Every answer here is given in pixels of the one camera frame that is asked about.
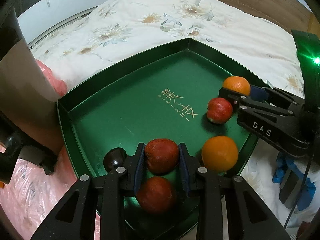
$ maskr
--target cable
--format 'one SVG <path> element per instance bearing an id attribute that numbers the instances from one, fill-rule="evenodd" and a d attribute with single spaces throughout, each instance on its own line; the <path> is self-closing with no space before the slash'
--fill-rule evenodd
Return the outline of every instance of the cable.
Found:
<path id="1" fill-rule="evenodd" d="M 293 213 L 294 209 L 296 208 L 296 205 L 298 204 L 298 201 L 299 201 L 299 199 L 300 199 L 300 197 L 301 197 L 303 188 L 305 187 L 305 183 L 306 183 L 306 180 L 307 180 L 307 177 L 308 177 L 308 173 L 309 173 L 309 169 L 310 169 L 310 166 L 311 166 L 311 162 L 312 162 L 313 157 L 314 157 L 314 155 L 315 155 L 315 151 L 316 151 L 316 147 L 313 147 L 313 149 L 312 149 L 312 155 L 311 155 L 311 157 L 310 157 L 310 159 L 309 159 L 309 161 L 308 161 L 308 164 L 307 164 L 307 167 L 306 167 L 306 171 L 304 172 L 303 179 L 302 179 L 302 184 L 301 184 L 301 186 L 300 186 L 300 189 L 299 189 L 299 192 L 298 192 L 296 201 L 294 202 L 294 205 L 293 205 L 293 207 L 291 208 L 291 211 L 290 211 L 290 213 L 289 213 L 289 216 L 288 216 L 288 218 L 287 218 L 287 220 L 286 220 L 286 222 L 285 222 L 285 224 L 284 224 L 284 229 L 287 228 L 287 225 L 288 225 L 289 220 L 290 220 L 290 218 L 291 218 L 291 216 L 292 216 L 292 213 Z"/>

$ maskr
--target red apple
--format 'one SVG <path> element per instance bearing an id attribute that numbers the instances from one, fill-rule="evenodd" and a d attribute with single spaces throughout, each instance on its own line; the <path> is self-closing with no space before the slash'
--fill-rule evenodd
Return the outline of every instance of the red apple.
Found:
<path id="1" fill-rule="evenodd" d="M 207 118 L 210 122 L 223 124 L 232 116 L 232 105 L 224 98 L 213 98 L 208 103 Z"/>
<path id="2" fill-rule="evenodd" d="M 151 214 L 161 214 L 175 204 L 177 195 L 167 179 L 152 177 L 141 185 L 136 199 L 143 210 Z"/>
<path id="3" fill-rule="evenodd" d="M 179 160 L 178 145 L 169 139 L 154 139 L 144 148 L 147 167 L 153 174 L 172 171 Z"/>

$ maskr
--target tray rim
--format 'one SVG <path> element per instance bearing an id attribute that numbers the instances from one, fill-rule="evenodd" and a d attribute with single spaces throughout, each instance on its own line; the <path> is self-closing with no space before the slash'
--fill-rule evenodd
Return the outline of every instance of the tray rim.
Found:
<path id="1" fill-rule="evenodd" d="M 101 87 L 101 88 L 95 88 L 95 90 L 92 90 L 91 92 L 91 95 L 88 96 L 86 99 L 82 100 L 81 102 L 79 102 L 78 104 L 75 102 L 74 103 L 74 107 L 70 108 L 70 109 L 66 109 L 64 107 L 64 102 L 67 102 L 69 101 L 69 99 L 72 97 L 73 94 L 75 93 L 78 93 L 78 90 L 80 90 L 83 86 L 86 86 L 87 84 L 89 83 L 92 83 L 92 80 L 96 79 L 98 76 L 102 76 L 103 73 L 108 73 L 110 71 L 112 71 L 113 69 L 115 68 L 119 68 L 119 65 L 121 66 L 126 60 L 128 59 L 133 59 L 135 57 L 141 57 L 143 56 L 143 54 L 147 54 L 149 53 L 151 50 L 154 50 L 154 49 L 159 49 L 159 48 L 163 48 L 164 46 L 170 46 L 170 45 L 173 45 L 172 47 L 175 49 L 173 53 L 170 53 L 168 55 L 166 55 L 165 57 L 168 57 L 168 56 L 171 56 L 175 53 L 178 53 L 178 52 L 181 52 L 183 50 L 190 50 L 196 54 L 198 54 L 199 56 L 201 57 L 204 57 L 205 59 L 209 60 L 210 62 L 218 65 L 219 67 L 221 67 L 218 63 L 210 60 L 208 57 L 205 57 L 203 55 L 203 51 L 205 50 L 196 50 L 196 47 L 197 46 L 200 46 L 200 47 L 203 47 L 203 48 L 207 48 L 209 50 L 211 50 L 212 52 L 214 52 L 213 54 L 216 55 L 218 54 L 219 56 L 222 56 L 222 58 L 224 60 L 228 60 L 230 61 L 232 64 L 236 64 L 238 65 L 238 67 L 242 67 L 241 69 L 242 70 L 245 70 L 245 72 L 249 75 L 249 78 L 246 76 L 246 79 L 249 79 L 249 82 L 253 85 L 257 85 L 257 86 L 266 86 L 268 87 L 268 85 L 262 80 L 260 79 L 257 75 L 255 75 L 252 71 L 250 71 L 249 69 L 247 69 L 245 66 L 241 65 L 240 63 L 236 62 L 235 60 L 233 60 L 231 57 L 223 54 L 222 52 L 202 43 L 202 42 L 199 42 L 199 41 L 196 41 L 192 38 L 186 38 L 186 39 L 181 39 L 181 40 L 178 40 L 178 41 L 173 41 L 173 42 L 169 42 L 169 43 L 166 43 L 166 44 L 163 44 L 163 45 L 160 45 L 160 46 L 156 46 L 154 48 L 151 48 L 151 49 L 148 49 L 148 50 L 145 50 L 143 52 L 140 52 L 138 54 L 135 54 L 131 57 L 128 57 L 122 61 L 119 61 L 117 63 L 115 63 L 114 65 L 102 70 L 101 72 L 99 73 L 96 73 L 95 75 L 93 75 L 92 77 L 88 78 L 87 80 L 83 81 L 82 83 L 80 83 L 79 85 L 77 85 L 76 87 L 74 87 L 72 90 L 70 90 L 66 95 L 64 95 L 62 98 L 60 98 L 57 103 L 56 103 L 56 106 L 57 106 L 57 111 L 58 111 L 58 117 L 59 117 L 59 124 L 60 124 L 60 129 L 61 129 L 61 133 L 62 133 L 62 136 L 63 136 L 63 140 L 64 140 L 64 143 L 65 143 L 65 147 L 66 147 L 66 150 L 67 150 L 67 153 L 68 153 L 68 157 L 70 159 L 70 162 L 71 162 L 71 165 L 74 169 L 74 172 L 77 176 L 77 178 L 79 178 L 82 174 L 88 174 L 88 175 L 91 175 L 93 176 L 92 172 L 90 171 L 90 169 L 88 168 L 84 158 L 83 158 L 83 155 L 82 155 L 82 152 L 81 152 L 81 149 L 79 148 L 79 145 L 77 143 L 77 140 L 75 138 L 75 131 L 73 130 L 73 126 L 72 126 L 72 123 L 71 123 L 71 119 L 69 118 L 69 113 L 74 109 L 76 108 L 78 105 L 80 105 L 82 102 L 84 102 L 85 100 L 89 99 L 91 96 L 94 96 L 97 92 L 99 92 L 101 89 L 109 86 L 110 84 L 112 84 L 113 82 L 116 82 L 117 80 L 119 80 L 120 78 L 124 78 L 125 76 L 131 74 L 132 72 L 136 71 L 136 70 L 139 70 L 140 68 L 143 68 L 149 64 L 151 64 L 152 62 L 155 62 L 161 58 L 164 58 L 164 57 L 159 57 L 158 59 L 156 60 L 152 60 L 151 62 L 148 62 L 146 64 L 143 64 L 141 65 L 140 67 L 138 67 L 137 69 L 134 69 L 132 71 L 130 71 L 129 73 L 121 76 L 120 78 L 114 80 L 113 82 L 110 82 L 108 84 L 106 84 L 104 87 Z M 229 70 L 226 70 L 225 68 L 223 68 L 225 71 L 227 71 L 231 76 L 233 75 Z M 71 129 L 72 130 L 72 139 L 73 139 L 73 142 L 72 144 L 76 146 L 76 148 L 78 149 L 78 153 L 77 154 L 70 154 L 69 152 L 69 146 L 70 146 L 70 139 L 71 138 L 66 138 L 66 136 L 69 136 L 70 133 L 65 133 L 64 131 L 66 130 L 66 128 L 68 128 L 69 130 Z M 248 150 L 250 153 L 248 154 L 248 157 L 246 158 L 245 162 L 241 165 L 241 167 L 237 167 L 238 171 L 236 172 L 238 175 L 241 173 L 241 171 L 243 170 L 243 168 L 245 167 L 246 163 L 248 162 L 256 144 L 257 144 L 257 141 L 258 141 L 258 137 L 256 137 L 254 134 L 252 133 L 249 133 L 244 145 L 242 146 L 242 148 L 240 149 L 239 153 L 240 152 L 243 152 L 243 151 L 246 151 L 248 150 L 248 148 L 250 148 L 250 150 Z M 77 164 L 74 163 L 74 161 L 72 160 L 72 155 L 81 155 L 81 158 L 79 158 L 80 160 L 78 160 Z M 228 176 L 228 174 L 231 175 L 231 173 L 234 174 L 235 172 L 235 167 L 233 169 L 231 169 L 230 171 L 227 172 L 226 176 Z M 183 223 L 187 223 L 186 220 L 188 220 L 189 218 L 191 217 L 194 217 L 196 215 L 196 213 L 198 212 L 198 207 L 196 207 L 191 213 L 190 215 L 183 221 L 181 222 L 180 224 L 183 224 Z M 134 231 L 135 232 L 135 235 L 138 234 L 134 228 L 131 227 L 131 225 L 126 221 L 127 225 L 129 226 L 130 230 L 129 231 Z M 191 231 L 195 226 L 197 225 L 197 222 L 196 223 L 189 223 L 187 225 L 184 226 L 184 228 L 186 230 L 183 230 L 184 232 L 183 233 L 178 233 L 177 230 L 175 230 L 175 227 L 173 228 L 170 228 L 168 229 L 168 231 L 164 232 L 162 235 L 160 235 L 159 237 L 157 237 L 156 239 L 157 240 L 169 240 L 167 234 L 170 232 L 170 234 L 174 235 L 174 238 L 171 238 L 170 239 L 176 239 L 176 238 L 181 238 L 183 237 L 184 235 L 186 235 L 189 231 Z"/>

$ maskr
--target silver screw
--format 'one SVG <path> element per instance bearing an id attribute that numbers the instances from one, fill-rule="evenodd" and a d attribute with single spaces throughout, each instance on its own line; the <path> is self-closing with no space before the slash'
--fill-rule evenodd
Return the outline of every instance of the silver screw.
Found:
<path id="1" fill-rule="evenodd" d="M 206 173 L 208 170 L 207 170 L 206 167 L 199 167 L 199 168 L 198 168 L 198 171 L 199 171 L 200 173 Z"/>
<path id="2" fill-rule="evenodd" d="M 124 173 L 124 172 L 125 172 L 125 167 L 118 167 L 118 168 L 116 169 L 116 172 L 118 172 L 118 173 Z"/>
<path id="3" fill-rule="evenodd" d="M 83 174 L 83 175 L 80 176 L 80 180 L 81 181 L 86 181 L 88 179 L 89 179 L 89 175 L 87 175 L 87 174 Z"/>
<path id="4" fill-rule="evenodd" d="M 243 178 L 241 176 L 235 176 L 233 179 L 235 180 L 235 182 L 242 182 L 243 181 Z"/>

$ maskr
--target green tray surface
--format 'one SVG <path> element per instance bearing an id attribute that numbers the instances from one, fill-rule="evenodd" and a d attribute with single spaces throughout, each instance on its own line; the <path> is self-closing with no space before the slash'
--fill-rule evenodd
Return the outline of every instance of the green tray surface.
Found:
<path id="1" fill-rule="evenodd" d="M 217 135 L 231 137 L 240 150 L 227 176 L 240 173 L 257 137 L 237 125 L 237 114 L 220 126 L 211 124 L 205 115 L 208 101 L 218 96 L 223 81 L 231 75 L 267 86 L 236 61 L 188 38 L 132 56 L 81 83 L 57 103 L 76 175 L 105 175 L 103 158 L 109 150 L 122 147 L 133 155 L 139 142 L 154 138 L 185 142 L 189 154 L 201 159 L 202 145 Z M 146 171 L 144 179 L 151 176 Z M 184 197 L 178 168 L 164 177 L 179 195 L 170 212 L 149 215 L 134 197 L 125 198 L 132 239 L 174 240 L 197 224 L 199 200 Z"/>

